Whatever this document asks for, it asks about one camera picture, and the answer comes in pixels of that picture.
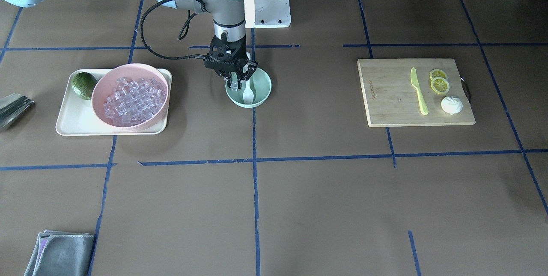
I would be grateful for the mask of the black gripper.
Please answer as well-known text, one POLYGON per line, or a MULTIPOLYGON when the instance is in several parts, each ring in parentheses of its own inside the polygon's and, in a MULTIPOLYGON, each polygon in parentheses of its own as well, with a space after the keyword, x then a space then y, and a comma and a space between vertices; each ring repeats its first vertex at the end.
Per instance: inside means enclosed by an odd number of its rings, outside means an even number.
POLYGON ((227 79, 228 89, 231 89, 231 83, 237 80, 238 89, 242 89, 244 82, 254 74, 258 67, 256 61, 247 58, 246 45, 246 36, 230 42, 227 35, 221 33, 221 37, 214 36, 212 38, 209 52, 203 59, 206 68, 213 69, 218 76, 227 79), (249 64, 249 73, 245 71, 247 64, 249 64))

